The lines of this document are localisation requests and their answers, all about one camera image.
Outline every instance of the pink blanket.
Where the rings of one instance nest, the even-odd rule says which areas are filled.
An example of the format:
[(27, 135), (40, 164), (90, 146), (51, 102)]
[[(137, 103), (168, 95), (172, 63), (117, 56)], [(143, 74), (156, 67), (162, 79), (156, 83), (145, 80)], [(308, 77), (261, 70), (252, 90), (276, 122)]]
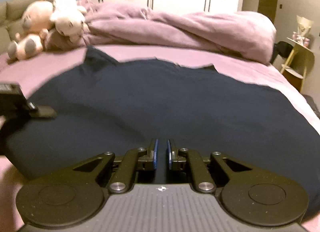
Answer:
[[(268, 85), (280, 90), (308, 122), (320, 133), (320, 120), (299, 92), (273, 67), (253, 61), (244, 61), (206, 51), (158, 46), (108, 45), (98, 47), (118, 61), (134, 58), (168, 60), (182, 66), (202, 67), (214, 64), (217, 71), (239, 81)], [(18, 82), (29, 97), (46, 81), (75, 65), (82, 63), (85, 48), (62, 54), (43, 53), (32, 60), (7, 66), (0, 73), (0, 82)], [(23, 222), (15, 208), (15, 195), (23, 177), (5, 158), (0, 157), (0, 231), (14, 232)], [(312, 232), (320, 231), (320, 218), (304, 223)]]
[(52, 30), (45, 42), (47, 50), (99, 44), (150, 44), (232, 54), (263, 64), (271, 58), (276, 29), (260, 13), (197, 12), (179, 16), (132, 3), (78, 2), (88, 11), (89, 32), (72, 44)]

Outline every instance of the pink bed sheet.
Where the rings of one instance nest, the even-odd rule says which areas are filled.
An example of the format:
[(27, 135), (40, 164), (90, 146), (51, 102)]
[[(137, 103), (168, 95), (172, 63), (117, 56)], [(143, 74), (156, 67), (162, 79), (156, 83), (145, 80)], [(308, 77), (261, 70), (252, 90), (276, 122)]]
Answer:
[[(246, 83), (268, 85), (281, 91), (292, 105), (320, 134), (320, 120), (303, 96), (271, 65), (240, 60), (216, 53), (169, 48), (160, 46), (104, 45), (97, 48), (118, 61), (154, 58), (171, 61), (181, 66), (201, 67), (214, 64), (217, 71)], [(54, 76), (82, 63), (85, 48), (62, 54), (43, 53), (31, 60), (6, 66), (0, 72), (0, 82), (17, 82), (26, 97)], [(23, 225), (15, 207), (15, 196), (26, 182), (25, 178), (5, 158), (0, 157), (0, 231), (14, 232)], [(305, 222), (303, 226), (311, 232), (320, 231), (320, 216)]]

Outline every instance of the black chair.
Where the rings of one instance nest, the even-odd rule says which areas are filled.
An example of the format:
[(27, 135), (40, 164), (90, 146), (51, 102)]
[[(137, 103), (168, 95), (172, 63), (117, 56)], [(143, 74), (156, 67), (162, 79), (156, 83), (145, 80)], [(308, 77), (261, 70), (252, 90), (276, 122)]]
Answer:
[(285, 41), (279, 41), (273, 45), (273, 53), (270, 60), (270, 63), (273, 64), (277, 55), (287, 59), (292, 51), (293, 46)]

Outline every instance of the upholstered headboard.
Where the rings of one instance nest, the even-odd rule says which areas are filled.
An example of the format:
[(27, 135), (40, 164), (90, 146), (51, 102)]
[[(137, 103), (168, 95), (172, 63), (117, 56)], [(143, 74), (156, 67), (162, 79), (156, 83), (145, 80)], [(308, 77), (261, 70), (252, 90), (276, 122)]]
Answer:
[(40, 0), (10, 0), (0, 3), (0, 54), (7, 50), (17, 32), (22, 33), (21, 17), (27, 7)]

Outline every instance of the black device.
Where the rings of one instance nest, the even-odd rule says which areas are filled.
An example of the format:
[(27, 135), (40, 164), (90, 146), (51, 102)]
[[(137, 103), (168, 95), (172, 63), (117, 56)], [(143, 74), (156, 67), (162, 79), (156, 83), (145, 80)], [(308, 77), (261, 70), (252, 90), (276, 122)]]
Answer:
[(0, 116), (6, 119), (18, 117), (54, 118), (55, 111), (49, 106), (36, 106), (28, 102), (21, 88), (14, 83), (0, 83)]
[(220, 152), (203, 157), (167, 144), (169, 172), (189, 183), (141, 182), (156, 170), (157, 139), (124, 156), (106, 152), (23, 186), (19, 231), (306, 231), (299, 223), (308, 195), (295, 181)]

